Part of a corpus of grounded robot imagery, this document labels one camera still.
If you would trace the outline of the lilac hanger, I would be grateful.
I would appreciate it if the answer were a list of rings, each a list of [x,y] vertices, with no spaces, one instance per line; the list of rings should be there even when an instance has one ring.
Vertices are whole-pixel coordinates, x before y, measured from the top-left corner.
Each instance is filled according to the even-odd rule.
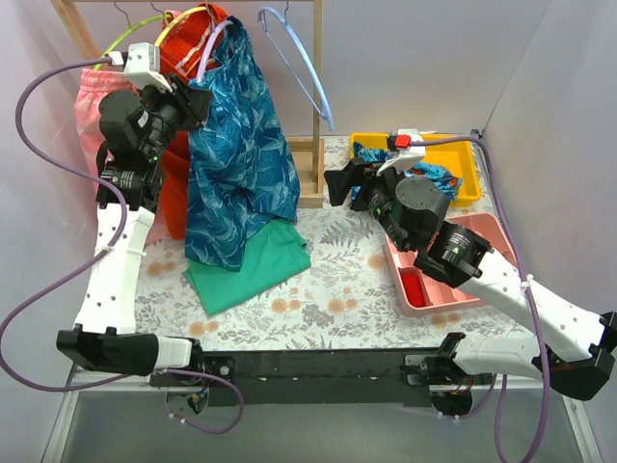
[[[196,75],[196,81],[198,83],[201,83],[203,81],[203,77],[205,75],[206,68],[207,68],[207,63],[211,58],[211,54],[213,52],[213,49],[216,45],[218,38],[224,33],[225,29],[228,26],[233,26],[233,25],[234,25],[234,22],[232,20],[226,19],[222,21],[220,24],[218,24],[215,27],[214,31],[208,37],[203,53],[201,54],[201,60],[199,62],[198,71]]]

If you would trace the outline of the dark blue shark shorts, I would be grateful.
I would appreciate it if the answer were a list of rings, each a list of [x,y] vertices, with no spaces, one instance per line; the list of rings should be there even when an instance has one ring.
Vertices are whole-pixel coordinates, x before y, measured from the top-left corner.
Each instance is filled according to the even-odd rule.
[[[228,21],[211,54],[217,66],[189,83],[212,100],[188,135],[185,255],[237,272],[247,241],[270,220],[296,221],[301,186],[248,32]]]

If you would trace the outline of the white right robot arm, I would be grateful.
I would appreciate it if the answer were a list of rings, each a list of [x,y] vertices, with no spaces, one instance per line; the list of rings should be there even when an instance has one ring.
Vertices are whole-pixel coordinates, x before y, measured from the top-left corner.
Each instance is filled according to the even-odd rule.
[[[558,393],[589,400],[615,366],[616,314],[588,312],[520,271],[490,241],[446,220],[449,198],[425,177],[407,177],[380,163],[351,159],[324,178],[333,206],[368,211],[400,252],[416,255],[423,275],[481,299],[533,332],[525,340],[449,334],[430,361],[447,383],[497,373],[548,379]]]

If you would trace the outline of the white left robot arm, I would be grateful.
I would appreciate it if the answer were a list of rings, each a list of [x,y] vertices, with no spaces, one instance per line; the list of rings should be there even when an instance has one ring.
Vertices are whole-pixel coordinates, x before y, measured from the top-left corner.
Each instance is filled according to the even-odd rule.
[[[74,326],[57,335],[58,349],[90,371],[147,376],[172,369],[186,386],[204,377],[197,340],[136,330],[135,294],[141,260],[164,181],[161,159],[181,131],[200,127],[212,100],[175,75],[138,92],[114,91],[98,107],[104,137],[95,165],[96,251]]]

